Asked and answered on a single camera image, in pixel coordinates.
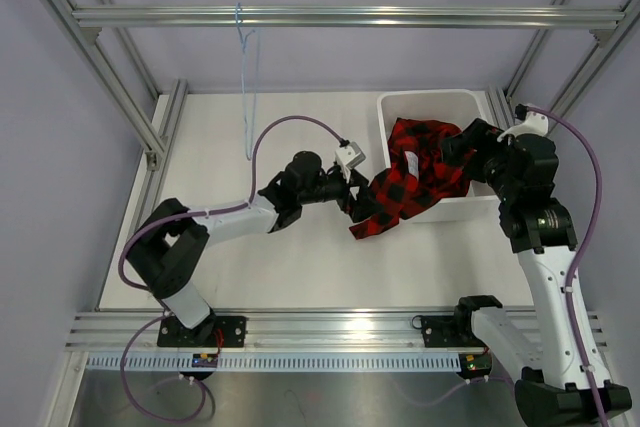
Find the red black plaid shirt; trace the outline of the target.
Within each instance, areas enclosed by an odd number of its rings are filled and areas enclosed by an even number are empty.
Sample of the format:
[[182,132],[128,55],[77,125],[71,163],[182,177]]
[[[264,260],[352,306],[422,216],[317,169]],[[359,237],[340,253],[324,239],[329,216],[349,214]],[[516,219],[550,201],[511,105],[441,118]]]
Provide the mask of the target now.
[[357,240],[382,234],[435,206],[465,197],[470,179],[444,163],[441,142],[461,133],[454,124],[398,118],[387,141],[390,166],[369,190],[382,210],[350,228]]

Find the light blue wire hanger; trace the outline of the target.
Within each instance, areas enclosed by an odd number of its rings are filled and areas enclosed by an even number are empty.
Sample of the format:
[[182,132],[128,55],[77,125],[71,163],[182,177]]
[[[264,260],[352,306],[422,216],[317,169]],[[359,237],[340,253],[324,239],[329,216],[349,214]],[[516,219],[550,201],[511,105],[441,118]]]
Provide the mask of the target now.
[[255,117],[261,58],[261,32],[245,28],[243,5],[234,8],[234,22],[241,49],[240,90],[244,124],[244,153],[247,161],[253,159]]

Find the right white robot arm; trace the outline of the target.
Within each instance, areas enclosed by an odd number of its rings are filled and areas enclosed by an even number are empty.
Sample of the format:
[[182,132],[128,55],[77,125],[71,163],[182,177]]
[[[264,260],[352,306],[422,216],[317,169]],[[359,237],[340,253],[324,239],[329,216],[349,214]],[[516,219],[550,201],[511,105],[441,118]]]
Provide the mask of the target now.
[[631,409],[631,393],[611,379],[592,334],[573,221],[553,196],[559,160],[545,126],[528,119],[503,131],[476,119],[442,143],[445,163],[500,201],[500,227],[529,286],[540,342],[530,342],[491,296],[461,299],[452,328],[463,343],[481,341],[504,367],[526,425],[605,425]]

